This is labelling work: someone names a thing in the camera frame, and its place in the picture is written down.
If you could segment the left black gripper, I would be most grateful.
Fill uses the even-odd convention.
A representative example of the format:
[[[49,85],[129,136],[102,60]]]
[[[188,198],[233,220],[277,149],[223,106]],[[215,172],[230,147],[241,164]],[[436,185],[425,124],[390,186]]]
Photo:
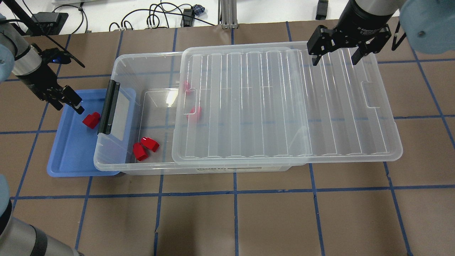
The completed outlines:
[[[84,112],[82,98],[78,94],[72,94],[68,86],[60,86],[57,75],[49,67],[52,64],[68,64],[70,58],[58,48],[46,49],[37,53],[34,49],[21,58],[26,60],[25,70],[21,72],[21,81],[41,101],[47,101],[57,111],[62,110],[63,104],[69,105],[77,114]]]

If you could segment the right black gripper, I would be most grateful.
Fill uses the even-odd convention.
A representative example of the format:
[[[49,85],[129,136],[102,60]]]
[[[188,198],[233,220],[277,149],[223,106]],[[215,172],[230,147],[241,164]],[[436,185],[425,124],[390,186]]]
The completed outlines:
[[[391,37],[391,17],[391,0],[349,0],[334,28],[319,25],[308,40],[312,65],[317,66],[320,57],[340,48],[357,47],[352,65],[369,53],[379,53]]]

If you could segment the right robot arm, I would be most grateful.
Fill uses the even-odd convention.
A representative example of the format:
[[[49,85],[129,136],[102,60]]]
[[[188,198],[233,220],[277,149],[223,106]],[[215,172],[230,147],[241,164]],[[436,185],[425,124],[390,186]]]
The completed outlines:
[[[307,42],[312,64],[341,48],[356,48],[353,65],[379,53],[389,39],[392,50],[408,39],[416,51],[442,54],[454,50],[453,0],[350,0],[337,25],[319,25]]]

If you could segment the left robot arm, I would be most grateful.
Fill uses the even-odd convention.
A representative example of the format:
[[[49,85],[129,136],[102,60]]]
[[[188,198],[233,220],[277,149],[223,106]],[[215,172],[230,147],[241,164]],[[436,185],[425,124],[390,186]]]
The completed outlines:
[[[7,19],[1,15],[1,82],[14,74],[41,101],[46,101],[55,109],[70,106],[78,114],[84,112],[82,98],[70,86],[60,86],[57,75],[49,64],[67,65],[74,60],[81,67],[84,64],[63,46],[41,50],[30,44],[13,27],[18,19]]]

